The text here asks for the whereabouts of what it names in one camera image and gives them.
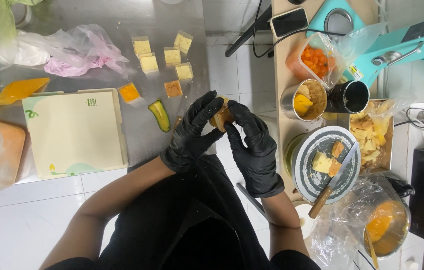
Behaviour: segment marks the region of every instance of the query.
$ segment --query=hand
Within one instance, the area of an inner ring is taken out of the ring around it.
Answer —
[[[251,196],[267,198],[284,190],[283,180],[275,172],[275,150],[277,144],[270,137],[267,125],[247,107],[230,100],[228,108],[237,124],[244,128],[245,147],[239,131],[231,123],[225,123],[225,129],[232,148],[233,159],[245,178],[245,188]]]
[[[207,121],[223,105],[223,98],[216,99],[216,96],[216,91],[209,91],[199,97],[175,128],[170,145],[160,154],[162,162],[172,171],[186,172],[192,163],[223,136],[223,132],[217,128],[201,136]]]

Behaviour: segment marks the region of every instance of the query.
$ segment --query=teal stand mixer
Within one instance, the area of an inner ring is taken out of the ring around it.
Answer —
[[[346,0],[327,0],[309,28],[332,31],[334,26],[330,25],[330,19],[336,15],[351,21],[350,29],[347,29],[349,32],[365,26]],[[384,67],[415,60],[424,61],[424,21],[380,35],[364,54],[347,67],[343,75],[370,87]]]

